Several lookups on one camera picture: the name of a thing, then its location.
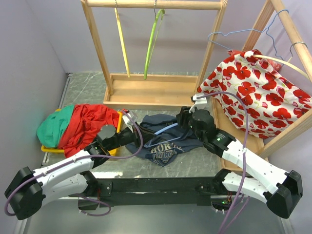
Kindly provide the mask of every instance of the black metal frame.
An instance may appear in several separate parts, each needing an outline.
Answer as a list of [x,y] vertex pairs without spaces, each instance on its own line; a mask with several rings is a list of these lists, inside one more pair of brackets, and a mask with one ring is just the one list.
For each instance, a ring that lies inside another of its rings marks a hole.
[[215,177],[180,178],[111,178],[97,179],[101,200],[112,206],[197,204],[211,205],[212,195],[227,195],[216,191]]

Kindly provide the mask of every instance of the green cloth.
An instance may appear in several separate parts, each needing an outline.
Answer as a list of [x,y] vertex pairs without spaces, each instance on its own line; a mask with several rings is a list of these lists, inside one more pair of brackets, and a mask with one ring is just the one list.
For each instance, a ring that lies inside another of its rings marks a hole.
[[61,111],[55,111],[38,127],[37,136],[42,145],[47,148],[56,148],[69,125],[74,111],[74,105],[70,105]]

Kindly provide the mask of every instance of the wooden drying rack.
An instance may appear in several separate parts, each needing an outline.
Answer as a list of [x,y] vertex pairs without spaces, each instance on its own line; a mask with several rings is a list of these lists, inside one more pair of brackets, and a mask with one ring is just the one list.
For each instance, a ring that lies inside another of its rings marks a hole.
[[[97,26],[92,13],[92,7],[116,7],[115,0],[81,0],[90,33],[97,51],[97,56],[101,64],[103,74],[107,83],[104,104],[115,109],[145,109],[145,110],[179,110],[181,106],[191,106],[191,99],[196,88],[202,83],[214,44],[208,42],[203,63],[198,76],[169,76],[169,75],[148,75],[144,80],[144,75],[131,74],[128,78],[126,74],[110,74]],[[117,0],[118,8],[163,8],[163,9],[190,9],[190,10],[216,10],[217,15],[214,20],[212,32],[218,32],[227,6],[227,0],[217,2],[209,1],[183,1],[183,0]],[[279,12],[285,9],[281,0],[266,0],[253,29],[262,31],[267,25],[274,10]],[[288,12],[282,11],[278,14],[285,31],[292,44],[303,42],[296,26],[294,25]],[[242,48],[242,51],[252,50],[258,41],[260,33],[251,31]],[[211,36],[211,40],[216,40],[217,34]],[[295,48],[308,76],[312,81],[312,57],[308,48],[302,44],[294,44]],[[222,107],[212,98],[213,112],[217,127],[224,129],[241,142],[244,132],[236,129],[224,114]],[[263,140],[249,135],[247,147],[257,153],[262,158],[267,158],[286,143],[290,142],[301,133],[312,127],[312,110],[305,113],[300,119],[290,125],[286,130],[276,136],[272,141],[264,146]],[[230,162],[222,160],[224,168],[237,171],[237,167]]]

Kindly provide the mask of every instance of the plastic basket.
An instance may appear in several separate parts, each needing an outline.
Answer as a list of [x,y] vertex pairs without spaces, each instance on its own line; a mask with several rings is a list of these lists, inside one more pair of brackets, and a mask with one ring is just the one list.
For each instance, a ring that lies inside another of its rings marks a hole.
[[[118,114],[119,114],[119,120],[118,120],[118,126],[117,126],[117,131],[116,131],[117,133],[119,133],[120,129],[121,129],[122,112],[118,111]],[[41,151],[54,153],[54,154],[63,154],[64,153],[64,150],[59,150],[59,149],[54,149],[54,148],[46,148],[44,145],[41,146]],[[117,149],[113,149],[113,150],[109,151],[109,153],[111,156],[116,156]]]

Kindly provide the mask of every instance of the blue wire hanger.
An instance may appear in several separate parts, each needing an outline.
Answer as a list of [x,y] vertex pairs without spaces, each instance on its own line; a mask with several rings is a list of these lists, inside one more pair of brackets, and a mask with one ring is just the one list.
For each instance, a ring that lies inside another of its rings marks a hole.
[[272,38],[273,47],[274,47],[274,50],[275,50],[275,56],[276,56],[276,57],[279,57],[279,58],[281,58],[283,61],[285,61],[285,60],[283,59],[283,57],[281,57],[280,55],[277,54],[277,49],[276,49],[276,46],[275,46],[274,38],[268,33],[269,28],[270,28],[270,27],[272,26],[272,24],[274,23],[275,18],[276,18],[277,15],[278,15],[280,12],[282,12],[282,11],[287,11],[287,12],[289,13],[289,11],[288,11],[287,9],[283,9],[283,10],[280,10],[279,12],[277,12],[276,15],[274,16],[272,22],[269,24],[268,27],[266,27],[265,29],[263,29],[263,31],[259,31],[259,30],[256,30],[256,29],[253,29],[253,28],[252,28],[252,29],[244,29],[244,30],[239,30],[239,31],[233,31],[233,32],[229,32],[229,33],[227,33],[227,34],[223,34],[222,32],[213,32],[213,33],[210,33],[210,34],[208,35],[208,41],[210,41],[210,42],[212,42],[212,43],[214,43],[214,44],[217,44],[217,45],[219,45],[219,46],[222,46],[222,47],[224,47],[224,48],[226,48],[226,49],[228,49],[228,50],[231,50],[231,48],[229,48],[229,47],[227,47],[227,46],[224,46],[224,45],[222,45],[222,44],[220,44],[220,43],[218,43],[218,42],[216,42],[216,41],[210,40],[210,36],[211,36],[212,34],[221,34],[222,36],[226,37],[226,36],[228,36],[228,35],[230,35],[230,34],[233,34],[233,33],[241,33],[241,32],[247,32],[247,31],[255,31],[255,32],[258,32],[258,33],[263,33],[263,32],[265,32],[266,35],[268,35],[270,38]]

